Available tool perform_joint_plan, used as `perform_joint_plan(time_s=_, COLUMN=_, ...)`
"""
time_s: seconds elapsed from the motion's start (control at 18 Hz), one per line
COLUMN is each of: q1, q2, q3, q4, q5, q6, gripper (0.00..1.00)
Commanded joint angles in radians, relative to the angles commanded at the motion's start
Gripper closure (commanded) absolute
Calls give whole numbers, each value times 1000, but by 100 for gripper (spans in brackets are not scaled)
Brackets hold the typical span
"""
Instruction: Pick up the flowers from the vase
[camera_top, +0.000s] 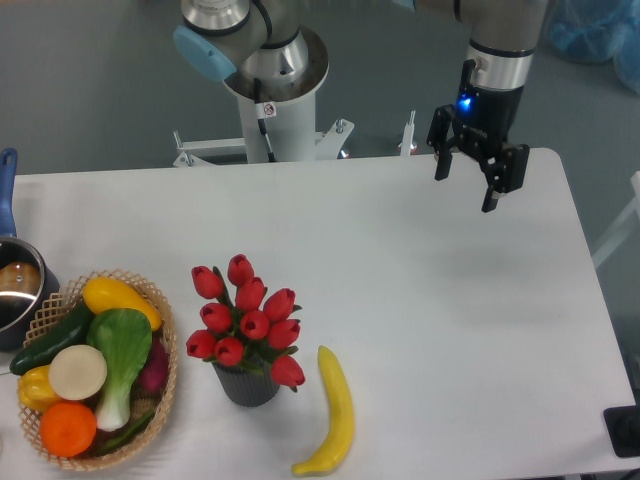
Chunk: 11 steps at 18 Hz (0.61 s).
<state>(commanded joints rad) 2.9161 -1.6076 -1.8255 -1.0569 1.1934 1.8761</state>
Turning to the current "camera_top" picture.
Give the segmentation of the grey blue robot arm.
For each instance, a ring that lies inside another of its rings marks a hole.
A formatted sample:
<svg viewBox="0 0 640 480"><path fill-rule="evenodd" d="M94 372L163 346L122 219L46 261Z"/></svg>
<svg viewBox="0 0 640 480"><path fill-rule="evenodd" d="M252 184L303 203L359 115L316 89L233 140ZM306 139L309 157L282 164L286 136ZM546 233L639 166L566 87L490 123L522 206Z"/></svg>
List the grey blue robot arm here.
<svg viewBox="0 0 640 480"><path fill-rule="evenodd" d="M484 211L524 182L529 147L508 134L527 80L547 5L543 1L425 1L471 28L456 100L433 114L427 142L435 176L445 179L455 152L473 159L487 190ZM297 1L185 1L173 34L183 59L236 97L251 163L313 160L315 95L324 83L324 42L300 22Z"/></svg>

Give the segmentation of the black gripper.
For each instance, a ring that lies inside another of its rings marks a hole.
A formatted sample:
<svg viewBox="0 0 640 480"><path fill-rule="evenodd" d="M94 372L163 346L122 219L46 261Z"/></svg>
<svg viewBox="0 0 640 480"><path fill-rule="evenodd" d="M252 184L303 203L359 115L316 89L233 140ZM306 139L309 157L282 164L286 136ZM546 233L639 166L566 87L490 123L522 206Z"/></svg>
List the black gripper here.
<svg viewBox="0 0 640 480"><path fill-rule="evenodd" d="M449 176L452 149L482 161L487 190L484 213L496 209L500 198L523 186L530 147L508 142L524 88L487 89L471 84L460 87L454 107L435 109L427 144L436 159L435 179ZM450 127L452 138L448 137Z"/></svg>

